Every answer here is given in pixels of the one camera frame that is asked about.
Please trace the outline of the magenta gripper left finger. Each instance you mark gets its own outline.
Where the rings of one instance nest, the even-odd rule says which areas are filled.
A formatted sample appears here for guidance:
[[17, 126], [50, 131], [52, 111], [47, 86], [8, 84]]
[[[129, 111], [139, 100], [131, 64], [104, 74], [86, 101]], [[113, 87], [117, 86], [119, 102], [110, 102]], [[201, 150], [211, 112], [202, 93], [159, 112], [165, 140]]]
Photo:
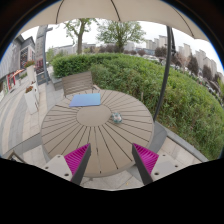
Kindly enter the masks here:
[[43, 169], [76, 185], [80, 185], [90, 155], [91, 144], [88, 143], [65, 156], [54, 156], [43, 166]]

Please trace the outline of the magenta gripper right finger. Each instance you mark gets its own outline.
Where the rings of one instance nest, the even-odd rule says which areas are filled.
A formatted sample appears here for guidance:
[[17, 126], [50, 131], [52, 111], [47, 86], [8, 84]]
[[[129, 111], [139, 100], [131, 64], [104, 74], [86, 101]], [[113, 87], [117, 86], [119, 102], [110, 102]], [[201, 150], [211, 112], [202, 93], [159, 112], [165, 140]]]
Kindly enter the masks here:
[[182, 168], [165, 154], [160, 159], [157, 153], [136, 143], [132, 144], [132, 154], [144, 185], [152, 183], [154, 177], [161, 178]]

